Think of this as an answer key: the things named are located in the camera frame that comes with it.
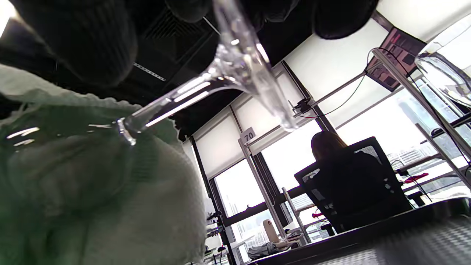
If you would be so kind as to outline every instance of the window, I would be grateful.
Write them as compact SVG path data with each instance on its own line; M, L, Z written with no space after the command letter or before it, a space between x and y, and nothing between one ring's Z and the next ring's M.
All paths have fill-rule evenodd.
M242 262L240 263L249 261L247 255L249 248L261 246L269 242L267 233L263 227L263 221L265 220L271 220L275 231L278 233L278 229L274 225L273 218L268 210L231 225L236 244L245 241L245 243L239 247L242 257Z
M218 175L215 182L227 217L265 201L245 159Z
M311 138L320 131L317 122L312 120L262 151L280 192L282 187L290 190L299 186L294 174L316 161L311 151Z
M450 119L453 118L453 112L443 106L446 106L445 101L436 95L430 94L431 91L427 87L423 86L422 90L426 96L428 95L432 105L443 116L448 116ZM393 168L399 168L402 166L402 163L410 164L426 156L436 154L435 149L429 143L420 144L425 140L425 137L415 127L415 123L420 124L427 132L438 127L432 117L407 90L400 90L390 98L387 98L339 128L337 133L349 145L375 136L389 161L393 162ZM464 131L462 136L465 139L471 139L471 132ZM462 168L467 165L447 135L437 137L435 142L444 149L458 167ZM429 174L429 176L422 178L419 182L440 177L449 172L451 172L451 168L444 160L440 159L431 160L409 170L411 175ZM435 190L448 185L445 182L436 182L435 184L438 185L435 186ZM414 186L414 184L405 184L403 189L411 186Z

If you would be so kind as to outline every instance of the long hair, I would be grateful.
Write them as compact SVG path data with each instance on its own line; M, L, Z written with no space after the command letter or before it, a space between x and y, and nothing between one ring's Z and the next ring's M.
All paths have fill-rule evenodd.
M317 161L335 154L348 145L335 133L322 131L311 139L312 154Z

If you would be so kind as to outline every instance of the gray desk surface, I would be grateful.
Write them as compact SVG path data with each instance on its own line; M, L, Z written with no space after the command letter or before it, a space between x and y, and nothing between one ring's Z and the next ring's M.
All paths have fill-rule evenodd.
M469 265L471 199L448 199L250 265Z

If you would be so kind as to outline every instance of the wine glass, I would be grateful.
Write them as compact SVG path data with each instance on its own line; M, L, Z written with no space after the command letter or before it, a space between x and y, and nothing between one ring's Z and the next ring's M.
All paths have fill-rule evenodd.
M471 107L471 15L447 28L419 53L415 63L433 89Z
M133 135L162 121L206 96L239 89L258 99L290 131L296 128L287 100L276 82L268 57L236 0L213 0L220 41L211 64L198 77L118 121L121 133Z

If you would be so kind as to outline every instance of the metal pole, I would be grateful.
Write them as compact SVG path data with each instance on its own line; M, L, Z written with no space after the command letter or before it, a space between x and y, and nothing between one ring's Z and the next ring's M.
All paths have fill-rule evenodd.
M461 149L468 158L471 158L471 147L468 143L456 132L453 126L451 126L451 124L447 122L440 113L432 109L425 97L420 93L420 91L418 91L418 88L414 87L407 77L405 77L379 49L374 49L373 54L383 63L384 67L389 70L391 75L393 75L393 77L395 77L396 80L414 96L414 98L425 108L432 118L437 121L439 126L443 126L445 131L448 131L448 135L456 142L458 148Z
M195 151L195 156L196 156L196 162L198 163L198 166L200 168L201 177L203 178L203 183L206 187L206 191L208 192L208 196L212 201L212 205L216 211L222 212L224 211L224 209L221 209L221 210L218 209L218 204L216 203L214 193L212 192L211 186L209 185L208 177L206 177L206 172L204 171L204 168L203 168L203 162L201 161L201 156L200 156L198 147L196 146L196 141L193 136L190 136L190 142L191 142L191 145L193 145L193 150ZM222 231L220 235L221 235L222 244L227 247L227 260L229 262L229 265L236 265L237 264L236 258L234 256L234 252L232 251L231 243L229 242L229 237L227 237L226 227L224 226L222 222L222 217L220 215L218 216L217 223L218 223L218 226L221 225L222 227Z
M451 158L443 151L443 149L432 139L432 137L420 126L420 124L415 124L419 131L425 136L425 138L430 142L430 144L437 150L437 152L441 155L441 158L444 159L448 165L453 169L453 171L456 172L456 174L460 177L460 179L463 181L463 183L468 187L468 189L471 190L471 184L469 183L468 179L466 178L466 175L463 174L463 172L460 171L460 169L453 164L453 161L451 161Z
M247 152L247 149L245 148L244 144L242 143L242 139L239 138L238 140L240 148L242 149L242 153L244 154L245 160L247 160L247 163L249 163L250 170L252 170L252 174L255 177L255 181L257 182L260 191L263 195L263 198L265 199L265 204L268 207L268 210L270 211L271 217L273 218L273 222L276 225L276 228L278 229L278 232L280 233L281 237L284 238L286 237L286 233L284 232L283 226L281 225L280 219L278 218L278 215L276 214L275 208L273 207L273 204L268 197L267 190L263 186L262 179L259 176L259 173L257 172L257 169L253 165L252 161L250 160L250 155Z
M285 187L283 187L283 188L281 188L281 189L283 190L284 197L285 197L286 200L288 201L288 204L290 205L291 210L293 211L293 214L294 214L294 217L296 218L296 221L298 221L299 228L301 229L302 234L303 234L304 237L306 238L306 242L307 242L307 243L310 243L310 242L311 242L311 239L310 239L309 236L308 236L308 232L306 231L306 228L304 228L304 225L302 224L301 218L299 218L299 215L298 215L298 213L296 212L296 208L294 207L293 201L291 201L291 197L290 197L290 195L288 194L288 191L286 191L286 188L285 188Z

